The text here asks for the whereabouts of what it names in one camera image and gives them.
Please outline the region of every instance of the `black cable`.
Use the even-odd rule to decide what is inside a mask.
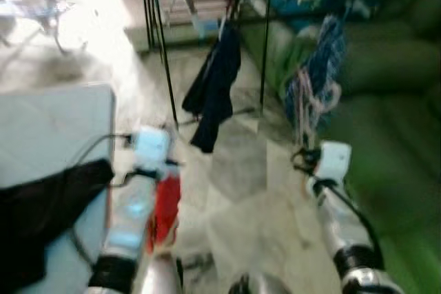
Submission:
[[[351,201],[346,199],[338,190],[335,189],[335,187],[332,186],[326,186],[332,193],[334,193],[335,196],[337,196],[340,200],[342,200],[358,217],[362,225],[366,228],[367,233],[369,234],[369,237],[372,240],[374,253],[377,255],[378,263],[380,265],[381,269],[384,269],[384,258],[381,251],[380,243],[378,242],[377,236],[375,235],[375,231],[373,230],[373,227],[367,220],[367,218],[357,210],[357,208],[354,207]]]
[[[87,156],[98,146],[102,141],[107,139],[116,139],[116,138],[124,138],[127,143],[132,142],[133,135],[131,134],[106,134],[104,136],[101,136],[97,138],[78,158],[78,160],[72,165],[65,168],[64,171],[64,181],[63,186],[58,190],[56,190],[56,193],[58,196],[63,196],[63,190],[68,185],[68,169],[72,169],[72,172],[74,171],[75,167],[78,167],[84,160],[87,158]],[[54,204],[52,207],[56,204],[56,201],[59,199],[56,197],[54,199]],[[70,239],[76,249],[76,252],[79,254],[79,256],[89,265],[91,270],[95,269],[95,263],[93,262],[92,258],[90,257],[90,254],[87,252],[87,250],[84,247],[84,244],[80,240],[78,234],[75,231],[74,225],[72,225],[71,228],[68,229]]]

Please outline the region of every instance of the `white fabric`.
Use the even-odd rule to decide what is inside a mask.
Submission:
[[[71,167],[79,150],[113,131],[114,96],[107,85],[15,92],[0,95],[0,185],[12,187]],[[84,162],[111,158],[103,141]],[[76,232],[91,258],[97,258],[105,231],[107,192],[83,212]],[[82,293],[91,276],[67,234],[47,249],[47,275],[20,294]]]

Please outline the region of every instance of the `black cloth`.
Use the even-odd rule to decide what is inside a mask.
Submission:
[[[102,159],[0,189],[0,293],[44,278],[45,247],[74,225],[113,175]]]
[[[239,68],[239,33],[225,23],[220,40],[208,54],[182,105],[187,112],[202,115],[191,144],[204,153],[213,152],[219,125],[233,114],[229,91]]]

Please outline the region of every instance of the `floor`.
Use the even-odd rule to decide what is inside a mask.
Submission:
[[[77,17],[67,25],[71,34],[87,37],[84,52],[62,56],[53,40],[43,35],[26,45],[1,46],[0,92],[106,82],[116,94],[118,132],[170,122],[160,57],[140,58],[121,22],[101,14],[110,6],[99,3],[98,17]],[[0,27],[12,29],[6,21]],[[24,38],[25,29],[33,29],[23,22],[12,27],[11,39],[16,41]],[[205,49],[170,52],[180,120],[189,118],[180,105],[206,54]],[[244,50],[242,57],[232,89],[236,110],[258,107],[260,76]],[[182,127],[177,135],[176,158],[185,166],[173,252],[184,258],[211,253],[215,268],[186,279],[186,293],[226,294],[235,276],[246,270],[277,275],[293,294],[339,293],[338,276],[322,243],[315,208],[302,192],[302,176],[289,164],[294,148],[289,125],[271,92],[266,93],[262,115],[235,116],[220,127],[212,155],[188,144],[195,129],[195,125]],[[129,166],[128,159],[124,151],[116,151],[114,166],[119,175]],[[142,280],[141,274],[135,293],[142,293]]]

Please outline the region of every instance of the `black pole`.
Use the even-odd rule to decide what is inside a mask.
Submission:
[[[170,68],[168,66],[167,46],[165,44],[164,27],[163,27],[163,22],[162,22],[162,19],[161,19],[161,7],[159,5],[159,0],[154,0],[154,2],[155,2],[155,5],[156,5],[158,21],[159,21],[159,22],[156,22],[156,24],[157,25],[159,24],[159,30],[160,30],[160,33],[161,33],[161,49],[162,49],[162,52],[163,52],[163,62],[164,62],[165,73],[167,75],[167,84],[168,84],[168,92],[170,94],[170,103],[172,104],[173,119],[174,119],[174,122],[175,122],[176,126],[178,127],[178,117],[176,115],[176,107],[174,105],[172,80],[170,78]]]
[[[149,15],[150,15],[150,21],[152,22],[151,25],[151,33],[152,33],[152,48],[156,47],[156,41],[159,43],[159,31],[158,31],[158,23],[156,22],[156,15],[155,15],[155,6],[154,6],[154,0],[148,0],[149,1]],[[161,53],[161,62],[163,63],[163,55]]]
[[[263,111],[263,97],[265,93],[265,74],[267,67],[267,48],[268,48],[268,32],[269,32],[269,8],[271,7],[271,0],[267,0],[267,10],[265,13],[265,40],[263,42],[263,56],[262,56],[262,75],[260,78],[260,110]]]
[[[145,31],[147,33],[147,41],[149,43],[149,48],[152,45],[152,34],[150,29],[150,11],[147,8],[147,0],[143,0],[144,5],[144,15],[145,15]]]

